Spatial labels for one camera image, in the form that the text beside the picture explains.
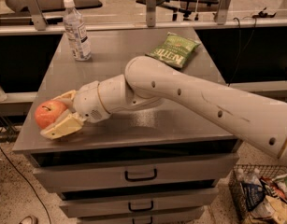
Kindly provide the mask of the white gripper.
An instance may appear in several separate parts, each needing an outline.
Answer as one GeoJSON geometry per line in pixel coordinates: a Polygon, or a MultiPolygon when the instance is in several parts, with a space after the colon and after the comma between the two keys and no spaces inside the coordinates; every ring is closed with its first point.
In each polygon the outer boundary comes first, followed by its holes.
{"type": "Polygon", "coordinates": [[[79,131],[85,120],[96,123],[108,119],[110,114],[103,107],[98,87],[99,82],[94,81],[82,86],[78,91],[71,90],[54,97],[54,100],[64,103],[67,107],[73,106],[76,112],[66,110],[40,134],[48,139],[57,139],[79,131]]]}

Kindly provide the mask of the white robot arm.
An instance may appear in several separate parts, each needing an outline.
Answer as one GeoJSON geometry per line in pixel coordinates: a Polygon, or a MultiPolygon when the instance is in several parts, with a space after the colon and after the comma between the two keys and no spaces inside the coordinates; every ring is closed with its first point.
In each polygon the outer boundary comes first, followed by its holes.
{"type": "Polygon", "coordinates": [[[287,159],[287,103],[183,74],[148,56],[138,56],[116,77],[94,81],[55,98],[68,108],[40,134],[57,139],[86,121],[145,109],[166,98],[192,110],[265,153],[287,159]]]}

